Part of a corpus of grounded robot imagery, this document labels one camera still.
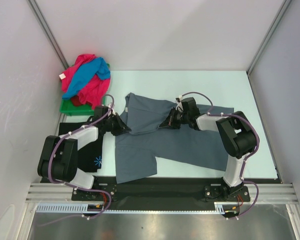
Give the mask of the grey t shirt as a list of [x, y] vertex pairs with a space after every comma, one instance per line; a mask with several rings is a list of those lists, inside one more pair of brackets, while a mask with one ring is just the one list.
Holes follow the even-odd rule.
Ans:
[[228, 161], [218, 132], [160, 128], [176, 104], [129, 93], [120, 115], [130, 132], [115, 138], [115, 172], [119, 184], [157, 174], [157, 158], [225, 171]]

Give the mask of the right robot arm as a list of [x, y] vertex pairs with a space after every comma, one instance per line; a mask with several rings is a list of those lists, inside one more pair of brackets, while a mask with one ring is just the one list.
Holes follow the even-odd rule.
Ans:
[[180, 129], [181, 125], [188, 125], [196, 131], [218, 132], [228, 160], [223, 175], [221, 196], [232, 201], [239, 194], [239, 186], [244, 183], [245, 165], [252, 155], [259, 149], [260, 138], [256, 130], [247, 120], [245, 114], [237, 111], [232, 114], [212, 114], [209, 110], [200, 113], [193, 97], [176, 98], [177, 106], [173, 107], [167, 118], [159, 125], [162, 129]]

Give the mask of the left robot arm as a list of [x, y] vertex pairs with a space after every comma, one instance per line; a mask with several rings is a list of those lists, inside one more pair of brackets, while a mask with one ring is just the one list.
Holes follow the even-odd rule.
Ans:
[[39, 176], [52, 183], [83, 189], [90, 200], [100, 196], [101, 188], [93, 175], [103, 164], [106, 133], [120, 136], [131, 129], [110, 107], [102, 105], [87, 121], [61, 124], [61, 135], [46, 137], [37, 167]]

